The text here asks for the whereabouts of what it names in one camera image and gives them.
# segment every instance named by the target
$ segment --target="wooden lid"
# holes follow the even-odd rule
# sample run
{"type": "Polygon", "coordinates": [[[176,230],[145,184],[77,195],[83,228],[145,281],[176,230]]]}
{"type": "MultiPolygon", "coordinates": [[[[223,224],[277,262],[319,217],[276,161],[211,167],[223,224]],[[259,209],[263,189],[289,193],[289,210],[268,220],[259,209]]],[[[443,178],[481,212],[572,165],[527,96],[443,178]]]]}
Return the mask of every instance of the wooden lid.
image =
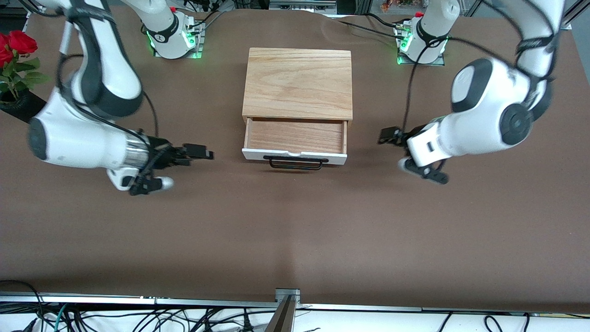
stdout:
{"type": "Polygon", "coordinates": [[[350,51],[251,48],[242,115],[351,121],[350,51]]]}

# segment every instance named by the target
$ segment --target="black vase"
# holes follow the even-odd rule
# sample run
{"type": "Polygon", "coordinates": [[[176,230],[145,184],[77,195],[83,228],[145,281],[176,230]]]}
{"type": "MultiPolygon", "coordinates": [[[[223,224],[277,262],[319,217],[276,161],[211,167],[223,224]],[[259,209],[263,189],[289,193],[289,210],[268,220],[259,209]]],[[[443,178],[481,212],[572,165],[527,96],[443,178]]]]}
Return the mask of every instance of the black vase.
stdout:
{"type": "Polygon", "coordinates": [[[10,91],[1,93],[0,100],[8,103],[0,103],[0,109],[29,123],[32,117],[37,115],[47,103],[29,90],[19,91],[18,94],[18,99],[15,100],[10,91]]]}

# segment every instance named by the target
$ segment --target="brown table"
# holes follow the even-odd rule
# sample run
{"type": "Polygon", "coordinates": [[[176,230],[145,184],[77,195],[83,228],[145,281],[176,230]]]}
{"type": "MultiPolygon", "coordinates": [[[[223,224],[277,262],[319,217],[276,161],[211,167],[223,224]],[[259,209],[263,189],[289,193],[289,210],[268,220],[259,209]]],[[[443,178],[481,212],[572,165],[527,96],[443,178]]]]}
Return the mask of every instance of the brown table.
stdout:
{"type": "MultiPolygon", "coordinates": [[[[388,37],[308,12],[239,10],[211,25],[203,58],[172,61],[149,54],[130,9],[114,16],[161,135],[216,159],[161,171],[173,190],[130,197],[102,169],[35,159],[26,125],[0,114],[1,278],[55,292],[272,301],[275,287],[299,287],[306,303],[590,311],[590,89],[570,32],[553,105],[530,138],[451,159],[440,186],[401,172],[403,151],[376,144],[401,124],[411,69],[388,37]],[[352,51],[346,165],[288,172],[244,159],[250,47],[352,51]]],[[[62,28],[29,24],[46,73],[62,28]]],[[[506,57],[517,41],[496,19],[459,19],[453,34],[506,57]]],[[[409,126],[449,113],[454,75],[479,57],[450,43],[445,67],[420,67],[409,126]]],[[[151,131],[149,109],[120,124],[151,131]]]]}

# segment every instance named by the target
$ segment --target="open drawer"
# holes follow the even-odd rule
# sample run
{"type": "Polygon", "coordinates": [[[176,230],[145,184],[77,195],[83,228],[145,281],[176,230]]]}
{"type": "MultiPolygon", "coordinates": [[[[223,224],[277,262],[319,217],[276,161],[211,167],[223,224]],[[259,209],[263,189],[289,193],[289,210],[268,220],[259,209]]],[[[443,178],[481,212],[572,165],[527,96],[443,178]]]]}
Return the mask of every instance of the open drawer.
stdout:
{"type": "Polygon", "coordinates": [[[247,118],[242,153],[248,160],[270,161],[271,166],[273,161],[343,165],[347,124],[347,121],[247,118]]]}

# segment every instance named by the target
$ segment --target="white drawer front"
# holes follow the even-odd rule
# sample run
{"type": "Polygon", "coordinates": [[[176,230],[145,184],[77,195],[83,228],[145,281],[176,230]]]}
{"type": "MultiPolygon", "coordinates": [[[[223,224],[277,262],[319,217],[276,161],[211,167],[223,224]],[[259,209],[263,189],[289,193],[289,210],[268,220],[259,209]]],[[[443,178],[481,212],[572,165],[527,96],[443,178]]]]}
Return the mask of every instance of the white drawer front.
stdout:
{"type": "Polygon", "coordinates": [[[328,160],[325,164],[330,165],[344,165],[347,155],[345,154],[326,154],[322,152],[301,152],[300,154],[293,154],[288,151],[279,150],[264,150],[264,149],[242,149],[244,157],[248,160],[265,160],[265,155],[272,155],[277,157],[301,157],[301,158],[325,158],[328,160]]]}

